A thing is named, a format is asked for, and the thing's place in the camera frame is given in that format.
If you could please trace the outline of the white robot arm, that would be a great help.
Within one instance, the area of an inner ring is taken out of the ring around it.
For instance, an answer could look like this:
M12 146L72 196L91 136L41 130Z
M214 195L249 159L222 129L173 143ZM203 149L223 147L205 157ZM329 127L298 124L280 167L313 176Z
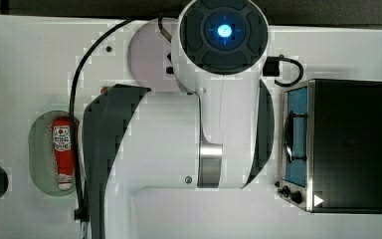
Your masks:
M178 91L116 84L85 108L82 239L138 239L141 190L244 188L258 176L275 132L268 50L268 21L252 0L186 5L170 40Z

